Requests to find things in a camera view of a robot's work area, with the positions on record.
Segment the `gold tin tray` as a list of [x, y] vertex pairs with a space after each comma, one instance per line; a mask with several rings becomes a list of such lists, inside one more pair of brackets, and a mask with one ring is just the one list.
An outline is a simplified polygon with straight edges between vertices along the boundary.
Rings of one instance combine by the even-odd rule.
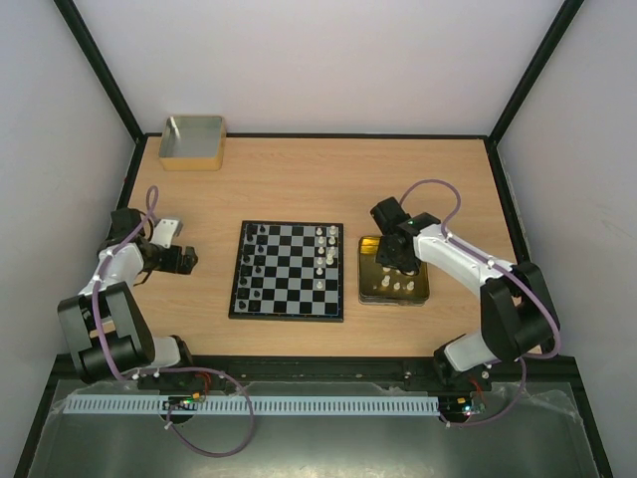
[[358, 299], [361, 304], [422, 306], [430, 297], [427, 265], [417, 273], [403, 274], [376, 262], [378, 236], [358, 241]]

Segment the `black white chess board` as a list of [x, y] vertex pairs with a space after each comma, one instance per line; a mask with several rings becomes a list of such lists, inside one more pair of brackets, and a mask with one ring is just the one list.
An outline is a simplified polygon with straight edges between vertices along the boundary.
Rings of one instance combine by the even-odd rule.
[[341, 223], [245, 220], [228, 317], [341, 323]]

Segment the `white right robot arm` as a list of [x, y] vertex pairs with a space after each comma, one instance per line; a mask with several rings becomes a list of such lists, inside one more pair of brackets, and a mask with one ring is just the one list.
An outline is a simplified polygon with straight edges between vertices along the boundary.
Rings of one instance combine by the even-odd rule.
[[370, 215], [381, 236], [376, 262], [402, 273], [433, 265], [474, 293], [480, 327], [441, 346], [433, 354], [436, 382], [458, 388], [469, 371], [494, 362], [523, 358], [537, 346], [559, 344], [559, 326], [538, 266], [497, 259], [454, 235], [436, 217], [412, 217], [398, 208]]

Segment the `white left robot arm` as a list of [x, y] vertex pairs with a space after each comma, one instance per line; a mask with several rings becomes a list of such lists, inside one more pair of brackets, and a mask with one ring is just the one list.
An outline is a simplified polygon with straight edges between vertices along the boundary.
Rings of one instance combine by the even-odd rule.
[[156, 337], [133, 296], [154, 272], [189, 275], [198, 262], [191, 246], [175, 245], [183, 227], [178, 218], [143, 220], [142, 212], [121, 208], [98, 249], [98, 265], [88, 283], [61, 301], [57, 312], [79, 379], [94, 383], [149, 368], [192, 365], [192, 354], [176, 335]]

